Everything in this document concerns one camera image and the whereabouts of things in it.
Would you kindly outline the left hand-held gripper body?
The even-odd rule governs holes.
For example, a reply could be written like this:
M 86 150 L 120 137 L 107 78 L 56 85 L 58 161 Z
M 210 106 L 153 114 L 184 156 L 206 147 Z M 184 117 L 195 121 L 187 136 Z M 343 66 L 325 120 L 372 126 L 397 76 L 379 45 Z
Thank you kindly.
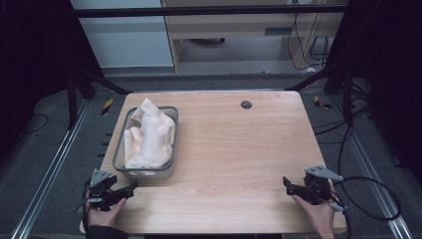
M 89 197 L 87 203 L 101 211 L 110 211 L 114 205 L 114 190 L 117 177 L 111 172 L 95 169 L 89 181 Z

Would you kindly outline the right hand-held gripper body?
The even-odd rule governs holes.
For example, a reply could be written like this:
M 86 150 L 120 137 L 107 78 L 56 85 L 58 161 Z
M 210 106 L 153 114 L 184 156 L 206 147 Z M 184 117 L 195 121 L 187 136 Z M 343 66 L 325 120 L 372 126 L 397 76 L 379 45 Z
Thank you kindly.
M 304 183 L 307 192 L 310 194 L 307 202 L 310 204 L 321 204 L 330 200 L 329 180 L 343 181 L 342 176 L 322 165 L 308 167 L 305 169 L 305 173 Z

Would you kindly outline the grey plastic bin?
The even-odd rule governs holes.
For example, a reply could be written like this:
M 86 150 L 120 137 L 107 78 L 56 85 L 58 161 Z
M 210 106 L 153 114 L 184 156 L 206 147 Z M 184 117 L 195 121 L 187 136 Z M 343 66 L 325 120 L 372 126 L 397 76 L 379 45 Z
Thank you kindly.
M 174 172 L 174 158 L 175 158 L 175 147 L 177 139 L 177 127 L 178 127 L 178 110 L 173 106 L 158 107 L 166 115 L 172 118 L 175 122 L 175 134 L 172 145 L 172 155 L 170 159 L 159 168 L 126 168 L 124 162 L 124 145 L 123 145 L 123 133 L 126 129 L 132 126 L 140 127 L 140 123 L 131 119 L 133 113 L 137 108 L 130 109 L 123 121 L 121 132 L 116 144 L 116 150 L 112 159 L 113 167 L 121 172 L 126 178 L 138 179 L 138 180 L 155 180 L 155 179 L 167 179 L 172 176 Z

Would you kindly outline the white towel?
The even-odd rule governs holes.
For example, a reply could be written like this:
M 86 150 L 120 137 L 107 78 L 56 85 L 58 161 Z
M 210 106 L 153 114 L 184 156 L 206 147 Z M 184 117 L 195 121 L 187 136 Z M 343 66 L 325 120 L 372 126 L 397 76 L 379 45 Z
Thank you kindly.
M 159 168 L 172 155 L 175 122 L 150 99 L 145 99 L 133 113 L 132 126 L 123 133 L 126 168 Z

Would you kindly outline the person's left hand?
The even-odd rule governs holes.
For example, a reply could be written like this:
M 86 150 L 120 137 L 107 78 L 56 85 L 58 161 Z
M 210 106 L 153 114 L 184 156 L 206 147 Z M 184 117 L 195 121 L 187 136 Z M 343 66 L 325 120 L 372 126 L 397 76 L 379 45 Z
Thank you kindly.
M 89 226 L 113 227 L 119 212 L 126 203 L 123 198 L 119 203 L 113 205 L 109 211 L 101 211 L 96 207 L 87 204 L 87 222 Z

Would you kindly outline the person's right hand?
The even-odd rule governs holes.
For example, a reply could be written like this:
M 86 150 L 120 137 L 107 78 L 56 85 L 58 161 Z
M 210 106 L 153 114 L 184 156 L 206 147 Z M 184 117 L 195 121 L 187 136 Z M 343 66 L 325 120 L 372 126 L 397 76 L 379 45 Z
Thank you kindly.
M 292 198 L 306 213 L 318 239 L 334 239 L 334 209 L 329 205 L 328 202 L 318 205 L 311 205 L 297 195 L 293 195 Z

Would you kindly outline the yellow black tape strip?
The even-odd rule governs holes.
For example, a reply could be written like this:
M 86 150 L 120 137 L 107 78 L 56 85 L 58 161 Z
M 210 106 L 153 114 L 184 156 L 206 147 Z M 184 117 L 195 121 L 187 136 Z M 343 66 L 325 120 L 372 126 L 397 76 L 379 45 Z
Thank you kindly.
M 314 104 L 315 104 L 315 106 L 320 107 L 320 108 L 322 108 L 322 109 L 326 109 L 326 110 L 330 110 L 330 109 L 332 109 L 332 107 L 331 107 L 331 105 L 330 105 L 330 104 L 323 104 L 323 103 L 320 101 L 320 99 L 319 99 L 319 97 L 318 97 L 318 96 L 314 96 Z
M 113 99 L 107 99 L 105 101 L 105 105 L 104 105 L 104 107 L 102 109 L 102 113 L 101 113 L 102 116 L 107 115 L 107 113 L 109 112 L 109 109 L 110 109 L 110 107 L 112 105 L 112 102 L 113 102 Z

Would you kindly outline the black metal stand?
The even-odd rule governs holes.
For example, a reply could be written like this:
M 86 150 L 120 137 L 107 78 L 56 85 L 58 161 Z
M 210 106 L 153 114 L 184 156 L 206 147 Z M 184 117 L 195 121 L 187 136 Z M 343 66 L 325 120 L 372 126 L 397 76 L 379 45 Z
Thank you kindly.
M 84 99 L 92 99 L 96 95 L 96 90 L 92 86 L 92 82 L 99 83 L 119 95 L 130 94 L 129 90 L 113 84 L 104 76 L 100 76 L 99 74 L 95 74 L 85 68 L 71 64 L 67 69 L 66 78 L 69 106 L 68 129 L 72 129 L 76 125 L 78 119 L 76 90 L 81 92 Z
M 348 64 L 336 63 L 313 74 L 304 81 L 287 88 L 287 91 L 299 92 L 319 79 L 327 78 L 323 90 L 331 95 L 342 87 L 342 115 L 348 125 L 353 125 L 351 112 L 352 71 Z

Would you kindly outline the black curtain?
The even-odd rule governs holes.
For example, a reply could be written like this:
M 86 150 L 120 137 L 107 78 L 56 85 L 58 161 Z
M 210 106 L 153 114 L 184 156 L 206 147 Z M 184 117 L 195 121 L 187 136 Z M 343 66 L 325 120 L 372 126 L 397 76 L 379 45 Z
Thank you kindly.
M 348 54 L 399 160 L 422 184 L 422 0 L 348 0 L 328 61 Z
M 71 0 L 0 0 L 0 164 L 35 104 L 64 90 L 66 64 L 103 72 Z

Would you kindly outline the white cabinet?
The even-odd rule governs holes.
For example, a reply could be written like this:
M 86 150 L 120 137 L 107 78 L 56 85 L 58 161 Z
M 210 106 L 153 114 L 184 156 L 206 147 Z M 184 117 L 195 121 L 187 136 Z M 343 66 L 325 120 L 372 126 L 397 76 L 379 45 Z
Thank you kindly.
M 160 8 L 160 0 L 71 0 L 75 10 Z M 172 67 L 164 18 L 81 18 L 103 69 Z

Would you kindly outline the light wooden desk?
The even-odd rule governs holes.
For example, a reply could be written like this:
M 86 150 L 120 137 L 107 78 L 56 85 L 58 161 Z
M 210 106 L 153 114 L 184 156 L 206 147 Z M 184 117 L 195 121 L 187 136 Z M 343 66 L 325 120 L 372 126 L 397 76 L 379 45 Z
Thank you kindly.
M 164 7 L 346 4 L 348 0 L 160 0 Z M 282 37 L 298 68 L 307 63 L 314 39 L 333 37 L 342 13 L 167 16 L 170 39 Z

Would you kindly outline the aluminium floor rail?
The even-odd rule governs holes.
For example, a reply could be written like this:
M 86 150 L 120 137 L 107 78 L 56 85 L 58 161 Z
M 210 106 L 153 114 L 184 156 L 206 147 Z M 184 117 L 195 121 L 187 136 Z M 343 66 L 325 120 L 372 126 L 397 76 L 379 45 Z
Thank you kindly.
M 82 100 L 81 107 L 78 109 L 75 124 L 66 131 L 66 134 L 56 151 L 47 171 L 44 174 L 29 206 L 14 228 L 10 239 L 27 239 L 39 214 L 43 208 L 51 188 L 65 162 L 67 155 L 74 143 L 74 140 L 84 122 L 91 100 Z
M 342 120 L 344 120 L 345 116 L 342 113 L 342 101 L 338 97 L 329 96 L 328 98 L 331 101 L 335 112 Z M 363 174 L 370 179 L 382 182 L 379 174 L 375 170 L 375 167 L 369 160 L 369 156 L 353 127 L 350 129 L 348 135 L 351 147 L 356 155 L 357 163 L 359 164 Z M 398 213 L 398 207 L 394 202 L 393 196 L 386 188 L 373 183 L 371 185 L 371 190 L 384 217 L 393 217 Z M 398 217 L 394 220 L 389 220 L 388 225 L 396 239 L 414 239 L 410 229 L 401 215 L 398 215 Z

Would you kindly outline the black horizontal frame bar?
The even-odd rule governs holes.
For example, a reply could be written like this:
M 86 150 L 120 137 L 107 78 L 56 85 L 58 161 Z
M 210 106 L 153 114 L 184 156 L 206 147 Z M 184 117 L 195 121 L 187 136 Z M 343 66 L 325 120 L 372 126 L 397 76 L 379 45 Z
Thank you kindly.
M 263 5 L 263 6 L 203 6 L 164 8 L 82 9 L 72 12 L 78 18 L 201 16 L 242 14 L 340 13 L 347 4 Z

